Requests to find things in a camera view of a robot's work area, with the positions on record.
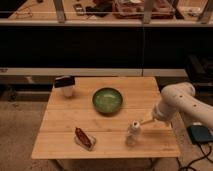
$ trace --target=wooden table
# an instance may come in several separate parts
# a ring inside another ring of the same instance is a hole
[[[112,117],[96,112],[93,94],[100,88],[119,90],[124,102]],[[141,141],[134,147],[125,144],[127,127],[133,120],[151,119],[151,110],[160,93],[152,77],[79,77],[74,95],[65,98],[53,88],[32,152],[33,159],[158,158],[177,157],[180,151],[171,129],[154,121],[142,125]],[[93,151],[74,142],[75,127],[97,138]]]

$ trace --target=white container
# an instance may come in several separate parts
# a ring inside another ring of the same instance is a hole
[[[73,85],[61,87],[61,91],[65,97],[70,98],[73,95]]]

